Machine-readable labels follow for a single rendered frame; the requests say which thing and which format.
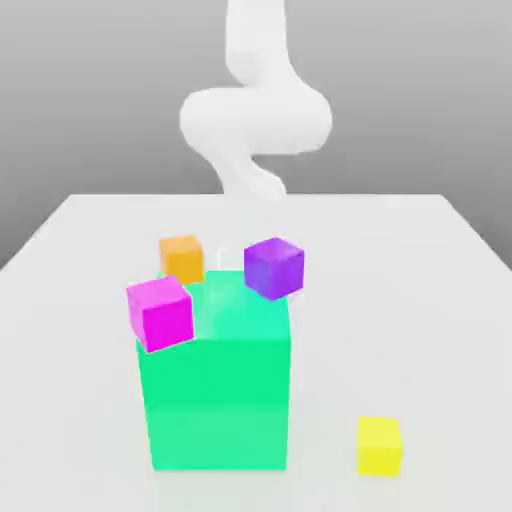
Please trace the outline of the large green box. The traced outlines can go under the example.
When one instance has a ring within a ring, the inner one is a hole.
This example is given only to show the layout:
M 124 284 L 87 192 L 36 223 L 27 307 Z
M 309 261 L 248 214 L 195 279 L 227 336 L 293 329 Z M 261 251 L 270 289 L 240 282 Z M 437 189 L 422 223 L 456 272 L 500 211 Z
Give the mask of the large green box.
M 287 300 L 263 298 L 235 270 L 211 270 L 187 290 L 194 339 L 137 349 L 154 469 L 285 469 Z

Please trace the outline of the small purple cube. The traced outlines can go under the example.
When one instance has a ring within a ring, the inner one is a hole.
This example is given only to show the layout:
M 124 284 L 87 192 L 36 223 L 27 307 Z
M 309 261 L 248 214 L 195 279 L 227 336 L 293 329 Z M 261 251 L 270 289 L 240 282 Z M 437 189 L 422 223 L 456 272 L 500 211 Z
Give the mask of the small purple cube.
M 245 285 L 275 301 L 303 288 L 305 252 L 279 237 L 244 249 Z

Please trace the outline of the small yellow cube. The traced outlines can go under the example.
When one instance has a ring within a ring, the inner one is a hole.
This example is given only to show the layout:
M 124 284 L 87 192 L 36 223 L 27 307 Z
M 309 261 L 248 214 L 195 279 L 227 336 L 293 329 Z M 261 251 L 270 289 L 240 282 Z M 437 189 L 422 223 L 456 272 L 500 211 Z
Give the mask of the small yellow cube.
M 397 477 L 403 457 L 399 422 L 393 418 L 360 416 L 356 452 L 359 475 Z

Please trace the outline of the small magenta cube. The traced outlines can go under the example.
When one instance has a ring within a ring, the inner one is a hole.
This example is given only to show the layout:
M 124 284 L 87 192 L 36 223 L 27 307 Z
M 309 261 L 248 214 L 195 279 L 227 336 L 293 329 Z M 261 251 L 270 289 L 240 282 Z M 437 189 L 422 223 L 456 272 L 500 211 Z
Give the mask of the small magenta cube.
M 126 289 L 131 327 L 147 353 L 194 337 L 192 298 L 174 276 Z

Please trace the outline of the small orange cube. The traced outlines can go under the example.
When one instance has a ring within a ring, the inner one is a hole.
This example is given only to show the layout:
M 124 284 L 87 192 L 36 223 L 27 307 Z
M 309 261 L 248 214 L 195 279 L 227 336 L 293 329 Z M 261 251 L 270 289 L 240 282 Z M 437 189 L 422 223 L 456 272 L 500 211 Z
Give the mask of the small orange cube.
M 193 235 L 172 236 L 159 241 L 160 271 L 174 276 L 182 285 L 204 281 L 204 255 Z

